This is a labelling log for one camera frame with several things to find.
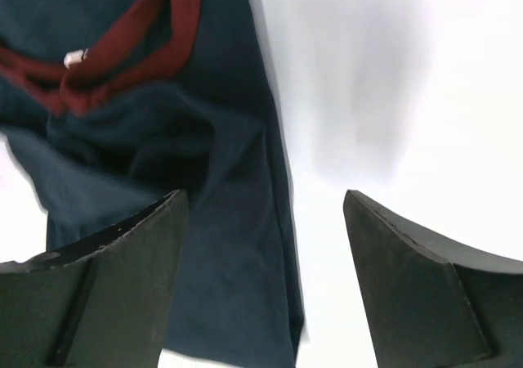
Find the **white surface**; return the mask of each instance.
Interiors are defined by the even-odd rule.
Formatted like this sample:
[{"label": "white surface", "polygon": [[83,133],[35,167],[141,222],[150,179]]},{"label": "white surface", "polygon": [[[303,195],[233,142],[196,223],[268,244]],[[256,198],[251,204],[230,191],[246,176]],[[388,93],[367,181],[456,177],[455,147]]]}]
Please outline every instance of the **white surface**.
[{"label": "white surface", "polygon": [[[376,366],[347,188],[523,259],[520,1],[253,0],[294,182],[308,331],[298,368]],[[43,248],[42,214],[15,171],[0,158],[0,260]],[[164,354],[160,366],[200,365]]]}]

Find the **maroon trim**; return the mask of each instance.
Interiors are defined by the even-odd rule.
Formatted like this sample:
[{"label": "maroon trim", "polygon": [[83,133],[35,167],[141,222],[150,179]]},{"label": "maroon trim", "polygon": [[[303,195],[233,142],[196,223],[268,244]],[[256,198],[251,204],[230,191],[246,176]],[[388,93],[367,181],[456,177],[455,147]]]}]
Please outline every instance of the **maroon trim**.
[{"label": "maroon trim", "polygon": [[[18,55],[0,47],[0,75],[25,89],[54,114],[67,110],[83,115],[111,97],[152,79],[169,79],[189,60],[198,33],[201,0],[170,0],[172,39],[129,70],[94,87],[118,65],[146,36],[168,0],[137,0],[116,21],[85,61],[67,70]],[[39,83],[55,84],[46,90]]]}]

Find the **white background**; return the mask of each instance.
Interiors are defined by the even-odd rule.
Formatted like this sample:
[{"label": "white background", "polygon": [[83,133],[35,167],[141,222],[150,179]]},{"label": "white background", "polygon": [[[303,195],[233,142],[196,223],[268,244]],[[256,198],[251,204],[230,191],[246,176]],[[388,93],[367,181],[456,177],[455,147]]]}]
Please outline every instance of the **white background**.
[{"label": "white background", "polygon": [[[307,329],[298,368],[376,366],[342,216],[348,188],[523,260],[521,0],[252,0],[279,106]],[[45,218],[0,151],[0,261]],[[200,364],[164,353],[160,366]]]}]

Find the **navy fabric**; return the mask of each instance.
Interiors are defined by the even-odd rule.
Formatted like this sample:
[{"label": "navy fabric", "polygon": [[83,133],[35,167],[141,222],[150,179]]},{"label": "navy fabric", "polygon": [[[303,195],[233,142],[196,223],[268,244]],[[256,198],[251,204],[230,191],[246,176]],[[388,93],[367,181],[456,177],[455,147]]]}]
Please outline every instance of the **navy fabric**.
[{"label": "navy fabric", "polygon": [[[134,0],[0,0],[0,39],[46,61],[89,47]],[[168,13],[131,64],[170,37]],[[187,189],[165,347],[292,367],[303,326],[278,117],[248,0],[203,0],[189,64],[79,118],[0,79],[0,131],[48,209],[54,249]]]}]

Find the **maroon waistband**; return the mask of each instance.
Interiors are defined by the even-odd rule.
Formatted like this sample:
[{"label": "maroon waistband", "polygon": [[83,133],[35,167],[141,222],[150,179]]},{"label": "maroon waistband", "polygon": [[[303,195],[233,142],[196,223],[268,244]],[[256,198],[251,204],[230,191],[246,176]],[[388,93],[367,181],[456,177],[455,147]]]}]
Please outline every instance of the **maroon waistband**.
[{"label": "maroon waistband", "polygon": [[[170,0],[172,38],[129,70],[101,84],[143,40],[169,0],[136,0],[82,62],[70,69],[29,59],[0,47],[0,75],[54,114],[88,113],[112,96],[151,79],[169,79],[189,60],[198,32],[201,0]],[[40,83],[55,84],[49,90]]]}]

